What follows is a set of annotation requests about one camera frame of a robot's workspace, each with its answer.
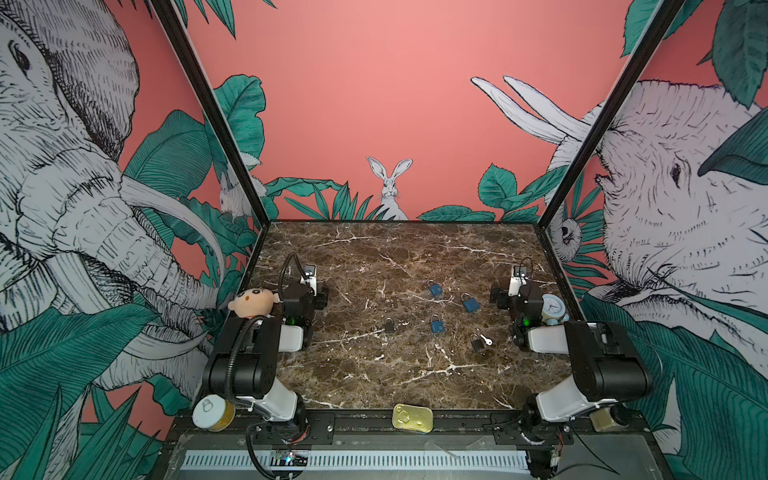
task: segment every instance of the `rabbit drawing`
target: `rabbit drawing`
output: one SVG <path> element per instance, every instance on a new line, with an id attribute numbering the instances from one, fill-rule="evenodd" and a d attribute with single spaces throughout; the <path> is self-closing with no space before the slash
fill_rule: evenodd
<path id="1" fill-rule="evenodd" d="M 384 180 L 384 188 L 382 188 L 382 205 L 383 209 L 386 209 L 386 213 L 384 214 L 383 220 L 408 220 L 408 217 L 402 210 L 400 210 L 400 207 L 397 206 L 396 198 L 398 196 L 398 191 L 397 186 L 395 185 L 395 180 L 413 165 L 413 160 L 407 158 L 397 164 L 391 177 L 387 177 L 386 169 L 380 161 L 371 157 L 367 157 L 367 160 L 371 165 L 373 174 Z"/>

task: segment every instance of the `elephant tusk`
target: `elephant tusk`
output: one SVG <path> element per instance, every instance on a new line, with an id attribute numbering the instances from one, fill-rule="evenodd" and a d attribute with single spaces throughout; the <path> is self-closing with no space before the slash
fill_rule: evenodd
<path id="1" fill-rule="evenodd" d="M 185 207 L 178 200 L 175 200 L 166 194 L 162 194 L 154 188 L 148 187 L 140 181 L 130 177 L 122 178 L 120 196 L 125 200 L 125 203 L 132 207 L 154 208 L 163 214 L 168 214 L 182 220 L 200 232 L 200 235 L 202 235 L 211 248 L 214 249 L 216 260 L 219 262 L 219 285 L 221 285 L 221 281 L 224 278 L 224 271 L 227 269 L 224 264 L 224 254 L 221 251 L 219 240 L 203 219 L 197 216 L 192 210 Z"/>
<path id="2" fill-rule="evenodd" d="M 206 335 L 207 332 L 203 332 L 193 339 L 176 343 L 156 339 L 142 332 L 131 340 L 123 348 L 123 351 L 128 355 L 145 360 L 172 359 L 175 356 L 183 355 L 196 349 L 200 342 L 205 339 Z"/>
<path id="3" fill-rule="evenodd" d="M 79 254 L 60 253 L 45 261 L 58 287 L 83 313 L 99 313 L 112 308 L 88 274 Z"/>

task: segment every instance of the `rabbit ear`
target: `rabbit ear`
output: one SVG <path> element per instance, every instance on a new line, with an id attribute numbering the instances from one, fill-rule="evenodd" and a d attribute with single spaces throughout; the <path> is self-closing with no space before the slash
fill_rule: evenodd
<path id="1" fill-rule="evenodd" d="M 382 165 L 382 163 L 375 158 L 366 157 L 366 159 L 368 160 L 368 163 L 371 164 L 371 170 L 373 170 L 373 174 L 382 180 L 386 180 L 386 169 L 384 168 L 384 165 Z"/>
<path id="2" fill-rule="evenodd" d="M 397 164 L 397 167 L 395 167 L 395 171 L 392 172 L 392 178 L 397 178 L 404 174 L 406 170 L 411 167 L 411 165 L 413 165 L 413 160 L 410 158 L 406 158 L 405 160 L 401 161 L 399 164 Z"/>

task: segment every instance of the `round can with white lid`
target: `round can with white lid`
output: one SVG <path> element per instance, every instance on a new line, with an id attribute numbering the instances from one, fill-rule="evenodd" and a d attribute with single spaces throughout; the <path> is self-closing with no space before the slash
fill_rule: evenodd
<path id="1" fill-rule="evenodd" d="M 549 320 L 559 321 L 565 316 L 565 302 L 559 296 L 545 293 L 541 299 L 544 300 L 544 306 L 541 308 L 544 323 L 550 324 Z"/>
<path id="2" fill-rule="evenodd" d="M 208 395 L 192 411 L 192 422 L 199 429 L 212 432 L 224 430 L 235 418 L 235 406 L 218 395 Z"/>

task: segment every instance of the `padlock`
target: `padlock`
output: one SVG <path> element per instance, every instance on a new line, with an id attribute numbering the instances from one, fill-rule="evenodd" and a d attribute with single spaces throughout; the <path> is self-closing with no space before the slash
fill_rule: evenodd
<path id="1" fill-rule="evenodd" d="M 464 303 L 464 310 L 466 310 L 467 313 L 480 310 L 480 304 L 478 303 L 477 299 L 472 298 L 469 293 L 462 293 L 462 302 Z"/>
<path id="2" fill-rule="evenodd" d="M 437 335 L 438 333 L 444 333 L 445 326 L 442 324 L 442 320 L 437 314 L 432 315 L 432 333 Z"/>
<path id="3" fill-rule="evenodd" d="M 434 280 L 427 280 L 427 286 L 429 287 L 429 292 L 435 298 L 442 295 L 442 287 L 438 285 Z"/>
<path id="4" fill-rule="evenodd" d="M 479 352 L 485 348 L 485 342 L 479 336 L 477 336 L 477 333 L 472 335 L 470 343 L 472 344 L 472 349 L 476 352 Z"/>

